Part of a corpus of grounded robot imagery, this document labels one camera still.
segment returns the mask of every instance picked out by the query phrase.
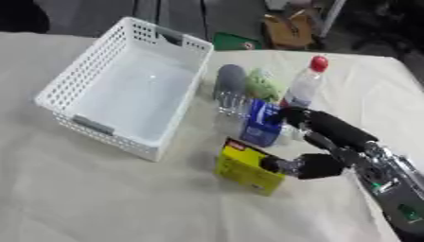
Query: water bottle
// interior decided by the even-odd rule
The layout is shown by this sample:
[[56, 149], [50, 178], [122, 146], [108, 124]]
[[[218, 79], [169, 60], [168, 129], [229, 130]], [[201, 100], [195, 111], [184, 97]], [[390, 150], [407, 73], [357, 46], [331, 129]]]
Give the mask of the water bottle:
[[215, 124], [220, 132], [260, 147], [269, 147], [277, 139], [281, 124], [268, 122], [268, 117], [278, 113], [278, 105], [228, 92], [219, 93], [217, 99]]
[[328, 60], [325, 57], [314, 57], [309, 67], [300, 72], [294, 79], [282, 98], [280, 106], [307, 108], [323, 80], [323, 73], [327, 67]]

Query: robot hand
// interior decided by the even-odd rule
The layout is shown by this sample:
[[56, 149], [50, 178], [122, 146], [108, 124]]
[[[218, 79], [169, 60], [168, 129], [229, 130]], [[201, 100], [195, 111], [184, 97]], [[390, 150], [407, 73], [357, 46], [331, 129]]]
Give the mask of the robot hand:
[[325, 149], [330, 154], [304, 154], [292, 162], [267, 157], [261, 161], [263, 168], [277, 170], [299, 179], [339, 176], [344, 168], [359, 163], [359, 153], [378, 139], [345, 121], [325, 112], [289, 107], [268, 120], [285, 121], [305, 132], [304, 139], [311, 145]]
[[305, 141], [329, 154], [303, 154], [291, 162], [270, 156], [261, 161], [261, 167], [299, 179], [339, 176], [345, 168], [353, 168], [399, 237], [424, 241], [424, 177], [412, 161], [325, 112], [289, 107], [268, 121], [287, 122], [303, 130]]

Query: green object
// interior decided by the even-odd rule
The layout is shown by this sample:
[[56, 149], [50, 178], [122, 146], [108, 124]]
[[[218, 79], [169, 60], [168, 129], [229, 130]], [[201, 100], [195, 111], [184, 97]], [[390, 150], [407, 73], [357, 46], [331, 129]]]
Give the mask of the green object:
[[246, 79], [247, 93], [266, 102], [277, 102], [280, 98], [272, 75], [261, 68], [254, 69]]
[[400, 204], [398, 209], [405, 216], [405, 218], [410, 222], [416, 222], [422, 220], [422, 216], [412, 207], [404, 204]]
[[251, 50], [262, 48], [259, 41], [223, 32], [215, 34], [213, 43], [215, 50]]

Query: table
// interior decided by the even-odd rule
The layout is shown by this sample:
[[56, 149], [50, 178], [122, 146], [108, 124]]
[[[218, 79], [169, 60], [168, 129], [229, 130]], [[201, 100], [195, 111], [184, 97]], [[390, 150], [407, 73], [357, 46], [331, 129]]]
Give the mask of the table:
[[[155, 164], [61, 128], [32, 103], [92, 41], [0, 33], [0, 241], [397, 241], [349, 173], [287, 178], [269, 198], [212, 174], [224, 138], [211, 123], [216, 71], [225, 63], [262, 66], [288, 85], [313, 53], [216, 53]], [[409, 71], [390, 58], [327, 57], [313, 107], [420, 162], [424, 95]], [[292, 158], [315, 149], [293, 143], [268, 151]]]

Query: cardboard box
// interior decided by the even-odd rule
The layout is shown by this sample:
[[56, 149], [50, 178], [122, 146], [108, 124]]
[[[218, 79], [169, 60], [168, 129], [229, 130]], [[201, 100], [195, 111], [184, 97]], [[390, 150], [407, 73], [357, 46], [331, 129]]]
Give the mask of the cardboard box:
[[248, 186], [261, 195], [269, 196], [284, 180], [284, 175], [260, 167], [260, 160], [267, 156], [270, 154], [228, 138], [218, 158], [215, 172]]

